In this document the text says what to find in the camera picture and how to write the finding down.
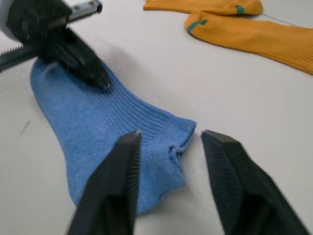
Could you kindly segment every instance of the orange sock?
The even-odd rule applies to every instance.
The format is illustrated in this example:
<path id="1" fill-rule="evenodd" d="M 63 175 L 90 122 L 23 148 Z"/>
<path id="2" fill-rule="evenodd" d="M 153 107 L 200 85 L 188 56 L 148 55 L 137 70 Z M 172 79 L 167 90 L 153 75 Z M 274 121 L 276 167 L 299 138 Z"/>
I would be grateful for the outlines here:
<path id="1" fill-rule="evenodd" d="M 217 15 L 259 15 L 263 12 L 260 0 L 147 0 L 144 10 L 203 11 Z"/>
<path id="2" fill-rule="evenodd" d="M 313 75 L 313 28 L 193 12 L 185 28 L 218 46 L 242 50 Z"/>

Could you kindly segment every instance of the knit fabric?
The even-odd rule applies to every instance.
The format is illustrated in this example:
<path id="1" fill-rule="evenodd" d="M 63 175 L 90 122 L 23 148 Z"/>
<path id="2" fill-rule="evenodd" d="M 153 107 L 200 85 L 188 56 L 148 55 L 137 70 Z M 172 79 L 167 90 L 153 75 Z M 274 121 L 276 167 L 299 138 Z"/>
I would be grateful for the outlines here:
<path id="1" fill-rule="evenodd" d="M 193 12 L 185 28 L 195 37 L 313 74 L 313 29 Z"/>
<path id="2" fill-rule="evenodd" d="M 31 86 L 65 155 L 70 196 L 78 205 L 86 182 L 120 136 L 142 133 L 137 214 L 186 184 L 180 158 L 196 127 L 194 121 L 156 108 L 128 91 L 104 65 L 108 92 L 86 86 L 57 65 L 37 61 Z"/>
<path id="3" fill-rule="evenodd" d="M 203 11 L 217 15 L 259 15 L 263 12 L 259 0 L 147 0 L 144 10 Z"/>

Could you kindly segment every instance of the blue sock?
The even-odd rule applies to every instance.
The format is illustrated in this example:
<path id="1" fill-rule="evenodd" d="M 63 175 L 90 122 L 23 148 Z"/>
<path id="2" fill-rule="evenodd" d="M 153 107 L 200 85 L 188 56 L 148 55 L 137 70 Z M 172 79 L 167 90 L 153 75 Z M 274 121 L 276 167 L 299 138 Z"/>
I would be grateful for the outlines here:
<path id="1" fill-rule="evenodd" d="M 110 91 L 86 86 L 61 66 L 37 61 L 31 86 L 65 155 L 70 196 L 78 205 L 90 175 L 118 138 L 142 133 L 137 214 L 158 204 L 170 191 L 186 185 L 180 158 L 196 123 L 156 108 L 110 74 Z"/>

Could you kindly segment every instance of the teal stripe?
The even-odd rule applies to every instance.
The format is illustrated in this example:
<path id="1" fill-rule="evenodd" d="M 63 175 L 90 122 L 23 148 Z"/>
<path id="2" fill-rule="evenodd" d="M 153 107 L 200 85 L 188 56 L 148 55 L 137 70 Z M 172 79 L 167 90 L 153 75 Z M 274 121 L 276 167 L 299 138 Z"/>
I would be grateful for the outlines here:
<path id="1" fill-rule="evenodd" d="M 197 25 L 201 24 L 201 25 L 205 25 L 205 23 L 207 22 L 207 20 L 203 20 L 202 22 L 200 21 L 195 21 L 193 22 L 191 25 L 189 25 L 189 27 L 187 28 L 187 30 L 189 32 L 191 32 Z"/>
<path id="2" fill-rule="evenodd" d="M 242 6 L 236 6 L 236 8 L 238 15 L 243 15 L 245 13 L 245 9 Z"/>

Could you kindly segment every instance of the white table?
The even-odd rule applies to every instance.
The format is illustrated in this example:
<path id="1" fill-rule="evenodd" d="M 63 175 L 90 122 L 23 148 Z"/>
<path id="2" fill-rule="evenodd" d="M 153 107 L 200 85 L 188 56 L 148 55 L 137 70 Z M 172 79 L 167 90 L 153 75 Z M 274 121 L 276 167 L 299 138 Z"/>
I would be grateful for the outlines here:
<path id="1" fill-rule="evenodd" d="M 261 56 L 194 39 L 186 14 L 105 0 L 74 25 L 145 101 L 198 123 L 182 164 L 192 183 L 136 220 L 136 235 L 221 235 L 201 130 L 239 140 L 313 233 L 313 77 Z M 264 0 L 264 14 L 313 27 L 312 0 Z M 256 20 L 270 20 L 266 16 Z M 0 34 L 0 50 L 14 42 Z M 33 61 L 0 74 L 0 234 L 64 234 L 75 210 L 65 160 L 29 85 Z"/>

